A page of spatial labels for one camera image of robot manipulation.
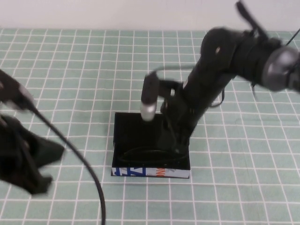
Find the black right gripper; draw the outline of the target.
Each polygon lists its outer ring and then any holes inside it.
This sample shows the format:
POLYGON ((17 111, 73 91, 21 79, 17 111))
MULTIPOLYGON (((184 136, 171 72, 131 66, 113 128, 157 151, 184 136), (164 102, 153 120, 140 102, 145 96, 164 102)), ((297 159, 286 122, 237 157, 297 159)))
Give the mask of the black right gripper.
POLYGON ((196 89, 182 82, 160 80, 159 94, 164 98, 161 113, 167 119, 168 127, 161 127, 157 146, 164 151, 187 154, 189 139, 202 117, 196 89))

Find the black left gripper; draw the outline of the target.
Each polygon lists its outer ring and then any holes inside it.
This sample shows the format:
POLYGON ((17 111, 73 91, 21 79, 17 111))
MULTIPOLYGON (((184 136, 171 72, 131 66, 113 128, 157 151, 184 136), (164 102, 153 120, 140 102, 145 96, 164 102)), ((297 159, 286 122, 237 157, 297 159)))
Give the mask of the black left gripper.
POLYGON ((22 130, 15 117, 0 117, 0 180, 20 188, 31 188, 32 195, 45 194, 53 178, 43 176, 37 168, 60 161, 65 148, 31 131, 22 133, 22 130))

